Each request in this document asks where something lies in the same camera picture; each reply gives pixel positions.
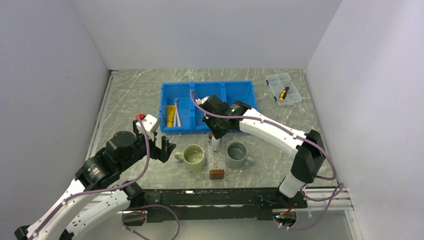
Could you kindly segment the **white toothpaste tube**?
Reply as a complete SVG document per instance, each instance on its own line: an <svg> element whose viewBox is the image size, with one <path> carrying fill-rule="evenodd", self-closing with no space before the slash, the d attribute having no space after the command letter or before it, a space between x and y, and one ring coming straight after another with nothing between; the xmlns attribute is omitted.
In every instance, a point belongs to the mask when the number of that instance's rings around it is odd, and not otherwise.
<svg viewBox="0 0 424 240"><path fill-rule="evenodd" d="M211 137L211 148L214 152L218 151L220 144L221 144L220 138L217 139L214 136Z"/></svg>

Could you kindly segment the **clear holder with wooden ends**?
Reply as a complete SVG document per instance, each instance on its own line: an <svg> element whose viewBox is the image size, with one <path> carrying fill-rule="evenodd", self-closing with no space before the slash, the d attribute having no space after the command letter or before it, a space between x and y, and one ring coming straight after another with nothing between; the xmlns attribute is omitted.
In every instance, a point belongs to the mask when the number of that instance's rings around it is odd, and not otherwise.
<svg viewBox="0 0 424 240"><path fill-rule="evenodd" d="M225 167L223 166L222 156L217 151L213 151L211 147L211 138L214 136L211 132L208 134L208 143L207 147L208 152L208 169L209 169L209 179L210 180L222 180L225 177Z"/></svg>

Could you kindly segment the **green ceramic mug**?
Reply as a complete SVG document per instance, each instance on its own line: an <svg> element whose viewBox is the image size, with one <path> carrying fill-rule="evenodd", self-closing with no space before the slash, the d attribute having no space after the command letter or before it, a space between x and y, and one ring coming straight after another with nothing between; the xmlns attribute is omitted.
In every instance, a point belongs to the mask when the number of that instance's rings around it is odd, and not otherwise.
<svg viewBox="0 0 424 240"><path fill-rule="evenodd" d="M190 144L182 152L176 152L174 157L183 162L188 172L199 172L207 163L204 149L197 144Z"/></svg>

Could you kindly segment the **blue three-compartment bin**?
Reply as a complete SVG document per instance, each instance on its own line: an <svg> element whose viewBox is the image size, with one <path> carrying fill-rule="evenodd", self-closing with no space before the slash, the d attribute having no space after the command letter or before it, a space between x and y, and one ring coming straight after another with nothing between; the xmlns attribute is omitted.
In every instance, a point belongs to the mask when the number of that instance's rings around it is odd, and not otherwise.
<svg viewBox="0 0 424 240"><path fill-rule="evenodd" d="M194 107L190 100L190 90L194 90L199 97L204 98L215 94L228 104L232 104L234 101L242 101L252 108L257 108L254 85L251 80L165 82L161 85L158 113L162 133L192 134L209 131L207 125L202 122L204 113ZM168 126L168 107L170 106L176 107L179 113L180 126Z"/></svg>

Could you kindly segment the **toothbrush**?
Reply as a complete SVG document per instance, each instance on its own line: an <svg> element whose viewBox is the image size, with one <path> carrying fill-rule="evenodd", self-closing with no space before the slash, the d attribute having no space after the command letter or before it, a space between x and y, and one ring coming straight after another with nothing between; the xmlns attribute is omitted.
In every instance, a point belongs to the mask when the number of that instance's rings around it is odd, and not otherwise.
<svg viewBox="0 0 424 240"><path fill-rule="evenodd" d="M179 115L179 109L178 109L178 98L174 99L174 106L175 106L175 112L174 112L174 121L173 121L173 126L174 127L181 127L181 119L180 119L180 115Z"/></svg>

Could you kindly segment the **grey ceramic mug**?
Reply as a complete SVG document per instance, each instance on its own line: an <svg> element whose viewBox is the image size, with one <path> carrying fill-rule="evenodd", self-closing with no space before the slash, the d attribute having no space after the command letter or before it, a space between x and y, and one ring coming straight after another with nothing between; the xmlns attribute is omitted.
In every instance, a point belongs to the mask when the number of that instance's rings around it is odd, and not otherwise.
<svg viewBox="0 0 424 240"><path fill-rule="evenodd" d="M225 150L225 165L230 169L241 169L245 164L253 164L254 159L249 156L247 147L241 142L231 142Z"/></svg>

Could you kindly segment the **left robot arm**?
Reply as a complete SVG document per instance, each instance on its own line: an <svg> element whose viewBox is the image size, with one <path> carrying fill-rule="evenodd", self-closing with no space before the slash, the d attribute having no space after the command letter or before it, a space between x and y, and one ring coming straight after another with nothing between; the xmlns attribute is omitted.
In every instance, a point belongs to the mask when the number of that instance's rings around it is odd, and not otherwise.
<svg viewBox="0 0 424 240"><path fill-rule="evenodd" d="M132 132L115 133L84 162L64 194L39 220L15 230L16 239L71 240L115 212L145 205L145 192L135 179L110 185L143 158L168 161L176 144L162 136L161 147L156 145L159 125L151 115L138 116L132 122Z"/></svg>

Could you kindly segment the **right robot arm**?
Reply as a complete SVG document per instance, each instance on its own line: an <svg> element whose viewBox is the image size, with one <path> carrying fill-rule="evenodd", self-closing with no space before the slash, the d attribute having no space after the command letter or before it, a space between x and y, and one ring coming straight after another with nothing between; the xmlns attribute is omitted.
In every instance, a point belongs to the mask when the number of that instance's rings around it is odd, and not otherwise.
<svg viewBox="0 0 424 240"><path fill-rule="evenodd" d="M196 99L193 103L205 114L202 120L215 139L222 138L231 130L241 131L259 137L293 157L290 172L275 194L280 207L289 207L300 189L314 182L326 159L323 141L317 131L292 129L264 116L245 102L237 100L229 105L215 94Z"/></svg>

